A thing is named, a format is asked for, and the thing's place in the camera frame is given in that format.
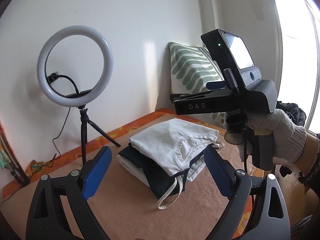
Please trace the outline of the person's right forearm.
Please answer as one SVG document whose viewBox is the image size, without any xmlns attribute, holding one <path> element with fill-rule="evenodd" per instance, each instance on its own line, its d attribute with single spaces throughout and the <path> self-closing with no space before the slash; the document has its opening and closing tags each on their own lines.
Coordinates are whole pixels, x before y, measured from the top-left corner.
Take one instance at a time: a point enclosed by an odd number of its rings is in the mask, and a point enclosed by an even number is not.
<svg viewBox="0 0 320 240">
<path fill-rule="evenodd" d="M 296 127 L 292 141 L 297 146 L 297 157 L 293 164 L 299 170 L 299 181 L 307 184 L 316 172 L 316 162 L 319 159 L 319 137 Z"/>
</svg>

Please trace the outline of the right hand in knit glove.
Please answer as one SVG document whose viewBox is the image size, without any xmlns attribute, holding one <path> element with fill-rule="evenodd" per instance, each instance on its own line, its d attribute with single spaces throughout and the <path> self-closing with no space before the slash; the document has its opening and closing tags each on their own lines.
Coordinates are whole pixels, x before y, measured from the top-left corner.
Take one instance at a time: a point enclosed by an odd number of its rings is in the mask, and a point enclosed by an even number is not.
<svg viewBox="0 0 320 240">
<path fill-rule="evenodd" d="M 248 127 L 254 131 L 271 131 L 274 140 L 274 160 L 280 164 L 295 164 L 303 154 L 307 139 L 304 127 L 294 124 L 281 109 L 270 114 L 247 114 Z"/>
</svg>

